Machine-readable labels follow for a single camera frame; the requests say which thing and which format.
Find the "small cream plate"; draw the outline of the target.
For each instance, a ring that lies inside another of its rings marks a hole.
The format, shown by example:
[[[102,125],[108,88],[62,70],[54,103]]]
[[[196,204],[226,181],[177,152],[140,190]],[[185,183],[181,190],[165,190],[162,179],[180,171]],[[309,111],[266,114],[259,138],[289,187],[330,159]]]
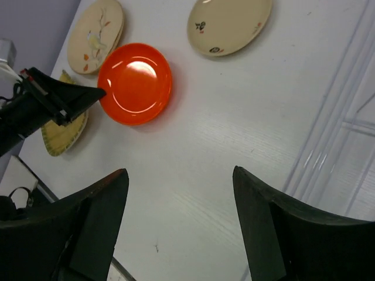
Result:
[[[271,0],[196,1],[187,21],[187,38],[202,55],[220,57],[246,47],[262,31]]]

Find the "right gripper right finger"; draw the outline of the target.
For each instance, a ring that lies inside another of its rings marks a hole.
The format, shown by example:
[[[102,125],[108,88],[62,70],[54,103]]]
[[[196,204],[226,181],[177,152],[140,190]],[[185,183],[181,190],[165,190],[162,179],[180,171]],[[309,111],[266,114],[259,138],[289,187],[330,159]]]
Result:
[[[239,166],[233,190],[252,280],[374,279],[374,222],[305,204]]]

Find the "beige bird pattern plate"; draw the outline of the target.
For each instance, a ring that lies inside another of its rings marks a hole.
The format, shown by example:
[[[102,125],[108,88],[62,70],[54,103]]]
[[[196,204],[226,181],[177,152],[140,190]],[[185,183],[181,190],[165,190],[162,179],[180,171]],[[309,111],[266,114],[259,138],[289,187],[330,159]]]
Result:
[[[117,45],[124,11],[118,1],[95,1],[81,13],[67,45],[70,68],[78,74],[95,73]]]

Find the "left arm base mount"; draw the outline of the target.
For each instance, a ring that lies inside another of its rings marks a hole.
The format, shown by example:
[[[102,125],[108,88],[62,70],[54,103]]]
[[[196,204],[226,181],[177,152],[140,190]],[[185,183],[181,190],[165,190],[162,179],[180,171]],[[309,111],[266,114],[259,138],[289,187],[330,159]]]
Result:
[[[58,200],[18,156],[11,156],[1,173],[1,196],[10,197],[17,209],[41,207]]]

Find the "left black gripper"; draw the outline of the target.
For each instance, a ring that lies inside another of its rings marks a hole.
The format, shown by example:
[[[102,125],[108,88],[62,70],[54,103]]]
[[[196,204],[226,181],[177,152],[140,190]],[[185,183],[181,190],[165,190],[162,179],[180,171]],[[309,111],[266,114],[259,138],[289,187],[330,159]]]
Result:
[[[69,84],[35,67],[21,71],[25,94],[1,109],[1,156],[49,121],[67,125],[105,97],[102,88]]]

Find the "yellow woven pattern plate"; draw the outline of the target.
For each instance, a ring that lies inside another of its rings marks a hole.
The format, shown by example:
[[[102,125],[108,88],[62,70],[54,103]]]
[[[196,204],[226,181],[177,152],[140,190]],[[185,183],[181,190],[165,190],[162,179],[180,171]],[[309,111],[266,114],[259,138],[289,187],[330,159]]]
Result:
[[[49,155],[56,157],[70,149],[84,131],[88,121],[88,111],[82,113],[66,126],[49,121],[41,128],[42,139]]]

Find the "orange plate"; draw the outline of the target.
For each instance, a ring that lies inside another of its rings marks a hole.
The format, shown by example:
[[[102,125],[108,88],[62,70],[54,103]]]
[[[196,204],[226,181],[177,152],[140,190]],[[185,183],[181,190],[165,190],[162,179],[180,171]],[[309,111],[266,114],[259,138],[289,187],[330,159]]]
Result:
[[[105,113],[129,126],[142,125],[160,115],[172,96],[172,72],[154,47],[130,43],[111,53],[100,68],[97,87]]]

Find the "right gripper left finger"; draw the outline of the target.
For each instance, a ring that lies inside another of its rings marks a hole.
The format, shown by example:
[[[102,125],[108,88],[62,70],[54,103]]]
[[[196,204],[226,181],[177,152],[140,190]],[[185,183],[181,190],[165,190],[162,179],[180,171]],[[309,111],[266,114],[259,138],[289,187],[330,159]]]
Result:
[[[128,187],[119,169],[39,207],[1,196],[1,280],[106,280]]]

